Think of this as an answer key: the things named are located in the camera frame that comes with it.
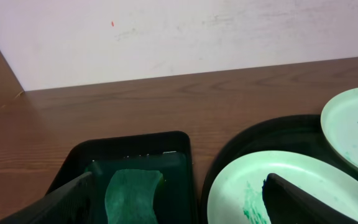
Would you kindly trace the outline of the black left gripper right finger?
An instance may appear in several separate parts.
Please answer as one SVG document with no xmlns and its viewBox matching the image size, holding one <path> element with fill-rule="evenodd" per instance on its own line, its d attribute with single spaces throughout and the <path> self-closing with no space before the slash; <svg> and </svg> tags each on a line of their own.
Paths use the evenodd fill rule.
<svg viewBox="0 0 358 224">
<path fill-rule="evenodd" d="M 264 180 L 262 200 L 272 224 L 358 224 L 274 173 Z"/>
</svg>

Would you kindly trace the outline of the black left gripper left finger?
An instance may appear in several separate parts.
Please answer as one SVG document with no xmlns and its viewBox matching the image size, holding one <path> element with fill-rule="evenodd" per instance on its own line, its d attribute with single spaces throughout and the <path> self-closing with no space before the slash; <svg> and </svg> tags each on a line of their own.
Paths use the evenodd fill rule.
<svg viewBox="0 0 358 224">
<path fill-rule="evenodd" d="M 92 223 L 94 176 L 85 172 L 40 200 L 0 220 L 0 224 Z"/>
</svg>

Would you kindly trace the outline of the green scrubbing sponge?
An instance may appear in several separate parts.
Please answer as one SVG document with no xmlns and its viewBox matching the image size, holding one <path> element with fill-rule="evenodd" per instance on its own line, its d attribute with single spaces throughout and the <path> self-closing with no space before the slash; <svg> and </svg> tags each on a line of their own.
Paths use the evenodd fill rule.
<svg viewBox="0 0 358 224">
<path fill-rule="evenodd" d="M 163 182 L 163 174 L 158 170 L 116 171 L 104 197 L 108 223 L 157 223 L 154 198 Z"/>
</svg>

